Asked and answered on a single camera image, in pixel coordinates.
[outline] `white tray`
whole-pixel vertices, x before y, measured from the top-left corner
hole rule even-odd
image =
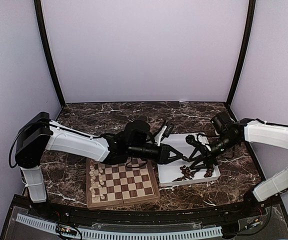
[[[184,156],[189,157],[193,152],[194,147],[186,143],[185,138],[187,135],[194,135],[195,139],[197,139],[197,133],[171,134],[168,138],[164,139],[162,143],[171,145],[173,148],[183,153]],[[198,139],[206,144],[209,143],[205,136],[198,136]],[[195,173],[192,180],[174,181],[177,178],[183,177],[180,167],[183,165],[190,166],[191,164],[192,163],[187,161],[177,160],[167,165],[158,165],[159,186],[170,187],[216,181],[221,175],[218,166],[215,166],[211,177],[204,177],[207,170],[201,169]]]

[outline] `white chess piece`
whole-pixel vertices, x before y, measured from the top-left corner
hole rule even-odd
[[[95,189],[93,187],[90,187],[89,190],[92,194],[95,194]]]

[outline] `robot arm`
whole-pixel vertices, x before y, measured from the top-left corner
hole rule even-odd
[[[168,164],[183,157],[172,146],[161,143],[173,127],[165,122],[160,131],[152,134],[148,123],[135,120],[117,134],[93,136],[65,127],[50,120],[48,113],[41,112],[19,131],[15,139],[15,161],[23,173],[31,200],[42,203],[47,200],[40,166],[44,150],[84,156],[108,165],[126,163],[129,157]]]
[[[240,121],[233,121],[225,113],[219,113],[211,119],[211,122],[218,134],[218,139],[209,145],[192,140],[190,136],[186,138],[188,144],[193,145],[201,152],[201,155],[188,159],[193,162],[192,170],[201,168],[211,168],[217,165],[216,157],[225,150],[246,141],[250,143],[262,143],[276,146],[288,150],[288,126],[263,122],[259,119],[244,118]],[[262,202],[275,194],[288,190],[288,167],[275,174],[244,195],[244,201],[253,204]]]

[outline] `chess piece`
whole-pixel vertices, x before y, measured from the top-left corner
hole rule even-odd
[[[93,187],[90,187],[89,190],[90,190],[90,192],[91,192],[92,194],[95,194],[95,190],[94,190]]]
[[[95,194],[92,194],[92,199],[97,200],[98,196],[96,196]]]

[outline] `cable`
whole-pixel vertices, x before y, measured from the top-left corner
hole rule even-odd
[[[77,232],[78,232],[78,235],[79,235],[79,240],[83,240],[82,233],[81,233],[81,231],[80,231],[78,228],[76,228],[76,227],[74,227],[74,226],[70,226],[70,225],[63,225],[63,226],[67,226],[67,227],[69,227],[69,228],[74,229],[75,231],[77,231]],[[61,232],[58,232],[58,235],[60,236],[60,239],[62,239],[62,240],[71,240],[71,239],[74,239],[74,238],[75,238],[75,237],[66,237],[66,236],[63,236]]]
[[[259,232],[261,232],[263,229],[265,229],[267,227],[267,225],[269,224],[270,220],[271,220],[271,216],[272,216],[272,208],[273,206],[270,207],[270,211],[269,211],[269,217],[267,218],[265,224],[260,228],[260,230],[256,231],[256,232],[253,232],[253,233],[242,233],[240,234],[241,232],[243,231],[246,231],[248,229],[251,229],[251,228],[248,228],[250,226],[252,226],[253,224],[255,224],[254,222],[246,225],[244,228],[242,228],[241,230],[239,231],[236,231],[236,232],[224,232],[222,231],[222,234],[224,236],[232,236],[232,235],[237,235],[237,236],[253,236],[255,234],[258,234]]]
[[[255,119],[256,121],[260,122],[261,124],[265,124],[265,125],[270,125],[270,126],[280,126],[280,127],[286,127],[288,128],[288,125],[285,124],[279,124],[279,123],[273,123],[273,122],[265,122],[259,118]]]
[[[148,164],[147,159],[141,159],[144,161],[142,164],[138,164],[138,166],[129,166],[132,163],[133,157],[130,158],[130,161],[125,164],[125,167],[128,169],[139,169],[141,167],[144,167],[146,164]]]
[[[14,169],[18,164],[15,163],[15,165],[12,165],[12,152],[13,152],[13,148],[15,146],[15,143],[17,142],[18,138],[20,137],[20,135],[26,130],[28,129],[29,127],[31,126],[34,126],[34,125],[44,125],[47,127],[47,123],[45,122],[42,122],[42,121],[36,121],[36,122],[32,122],[32,123],[29,123],[27,125],[25,125],[24,127],[22,127],[18,134],[16,135],[11,147],[10,147],[10,150],[9,150],[9,154],[8,154],[8,165],[11,169]]]

